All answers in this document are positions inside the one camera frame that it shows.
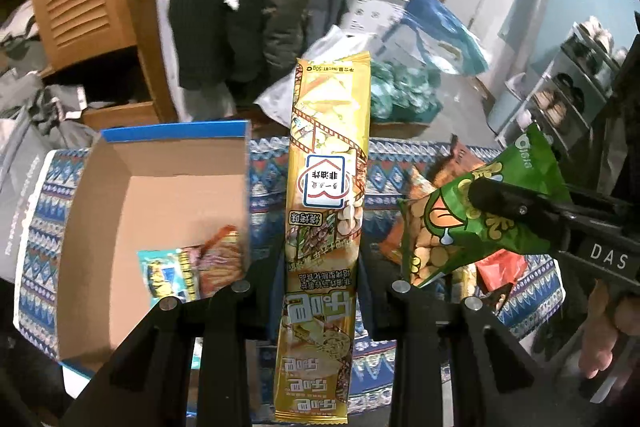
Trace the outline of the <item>person's right hand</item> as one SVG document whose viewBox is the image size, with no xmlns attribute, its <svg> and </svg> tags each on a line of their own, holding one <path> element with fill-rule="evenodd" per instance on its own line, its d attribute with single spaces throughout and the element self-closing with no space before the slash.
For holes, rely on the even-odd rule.
<svg viewBox="0 0 640 427">
<path fill-rule="evenodd" d="M 597 280 L 588 299 L 588 314 L 582 334 L 578 366 L 591 379 L 605 371 L 613 361 L 613 349 L 620 334 L 639 336 L 639 298 L 626 297 L 617 303 L 612 319 L 606 308 L 611 297 L 608 286 Z"/>
</svg>

